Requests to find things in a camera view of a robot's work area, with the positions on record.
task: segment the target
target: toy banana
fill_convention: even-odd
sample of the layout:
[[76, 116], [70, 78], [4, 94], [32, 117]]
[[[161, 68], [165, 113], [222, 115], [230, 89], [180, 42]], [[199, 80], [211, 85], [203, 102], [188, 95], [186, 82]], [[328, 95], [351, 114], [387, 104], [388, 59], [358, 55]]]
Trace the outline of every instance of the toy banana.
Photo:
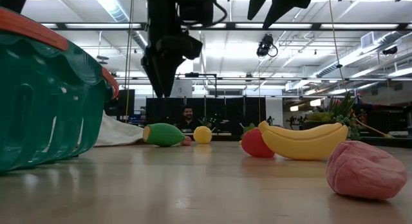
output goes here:
[[348, 128], [340, 123], [325, 124], [309, 130], [293, 131], [259, 124], [263, 141], [276, 154], [294, 160], [327, 158], [348, 136]]

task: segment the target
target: black shirt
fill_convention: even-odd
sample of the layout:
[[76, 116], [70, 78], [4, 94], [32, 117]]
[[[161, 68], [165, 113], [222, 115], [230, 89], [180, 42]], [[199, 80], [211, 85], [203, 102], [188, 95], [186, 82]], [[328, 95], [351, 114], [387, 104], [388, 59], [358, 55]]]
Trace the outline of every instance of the black shirt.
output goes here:
[[193, 132], [197, 127], [202, 126], [200, 121], [196, 118], [192, 119], [192, 121], [189, 123], [187, 123], [187, 121], [183, 118], [177, 124], [178, 129], [183, 132]]

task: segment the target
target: green toy fruit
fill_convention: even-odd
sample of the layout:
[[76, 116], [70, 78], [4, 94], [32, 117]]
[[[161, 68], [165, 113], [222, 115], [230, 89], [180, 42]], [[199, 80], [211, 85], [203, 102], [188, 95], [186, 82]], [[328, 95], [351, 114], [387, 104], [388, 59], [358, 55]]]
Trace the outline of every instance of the green toy fruit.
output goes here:
[[143, 140], [148, 144], [170, 147], [185, 140], [185, 135], [170, 124], [149, 124], [143, 130]]

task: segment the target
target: ceiling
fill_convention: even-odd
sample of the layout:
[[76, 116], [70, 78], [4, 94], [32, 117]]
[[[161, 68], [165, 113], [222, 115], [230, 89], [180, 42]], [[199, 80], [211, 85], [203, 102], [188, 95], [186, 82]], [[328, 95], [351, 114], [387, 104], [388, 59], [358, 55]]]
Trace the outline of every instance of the ceiling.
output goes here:
[[[130, 13], [131, 0], [120, 0], [126, 13]], [[250, 22], [247, 20], [248, 0], [218, 0], [228, 12], [227, 22]], [[335, 22], [345, 23], [410, 23], [412, 21], [412, 0], [332, 0], [332, 14]], [[270, 7], [267, 1], [253, 22], [263, 22]], [[97, 0], [28, 0], [23, 15], [40, 23], [106, 23], [114, 22]], [[215, 9], [215, 19], [222, 13]], [[145, 1], [135, 0], [133, 9], [134, 22], [147, 21]], [[331, 12], [328, 0], [312, 0], [306, 10], [294, 8], [280, 18], [279, 22], [295, 23], [330, 23]], [[126, 68], [127, 33], [125, 31], [103, 31], [99, 41], [97, 31], [57, 31], [68, 40], [82, 47], [90, 55], [109, 57], [107, 68], [124, 75]], [[203, 39], [205, 44], [204, 72], [217, 73], [222, 77], [244, 77], [246, 73], [261, 77], [310, 77], [319, 71], [321, 66], [336, 59], [333, 32], [270, 32], [276, 41], [279, 54], [273, 59], [259, 59], [256, 56], [258, 42], [267, 31], [192, 31], [191, 35]], [[361, 44], [361, 37], [367, 32], [336, 32], [336, 45], [339, 54], [353, 51]], [[405, 38], [397, 43], [396, 55], [382, 55], [380, 52], [369, 52], [359, 61], [351, 61], [343, 67], [345, 77], [369, 69], [382, 62], [401, 57], [411, 51], [411, 43]], [[132, 76], [145, 76], [140, 66], [142, 50], [132, 42], [131, 71]], [[201, 72], [199, 60], [186, 62], [179, 70]], [[338, 77], [332, 72], [325, 77]], [[382, 75], [379, 69], [366, 76]], [[265, 85], [285, 85], [287, 80], [268, 81]], [[227, 84], [244, 84], [245, 81], [226, 82]], [[303, 86], [321, 88], [309, 82]]]

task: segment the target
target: table surface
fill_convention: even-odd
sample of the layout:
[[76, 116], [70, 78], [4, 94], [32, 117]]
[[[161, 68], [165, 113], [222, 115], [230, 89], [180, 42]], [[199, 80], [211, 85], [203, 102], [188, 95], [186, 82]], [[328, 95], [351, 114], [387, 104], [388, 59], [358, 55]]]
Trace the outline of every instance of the table surface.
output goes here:
[[[411, 174], [412, 151], [383, 148]], [[1, 223], [412, 223], [411, 182], [382, 202], [338, 196], [326, 162], [248, 157], [235, 142], [99, 147], [0, 177]]]

